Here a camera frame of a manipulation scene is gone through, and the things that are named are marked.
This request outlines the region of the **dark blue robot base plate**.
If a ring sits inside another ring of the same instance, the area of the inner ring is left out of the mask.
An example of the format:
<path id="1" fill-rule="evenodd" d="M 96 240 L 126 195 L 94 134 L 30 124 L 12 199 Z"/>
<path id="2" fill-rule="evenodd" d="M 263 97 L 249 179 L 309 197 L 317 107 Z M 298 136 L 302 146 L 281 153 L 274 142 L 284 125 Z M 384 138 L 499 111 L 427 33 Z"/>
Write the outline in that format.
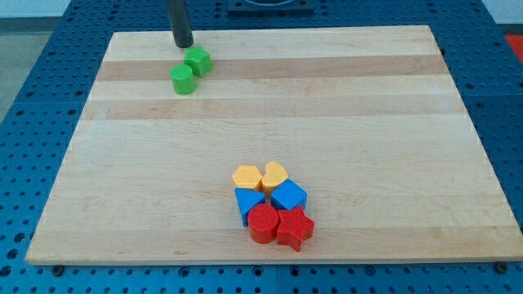
<path id="1" fill-rule="evenodd" d="M 226 6 L 227 12 L 230 15 L 273 12 L 313 12 L 315 0 L 226 0 Z"/>

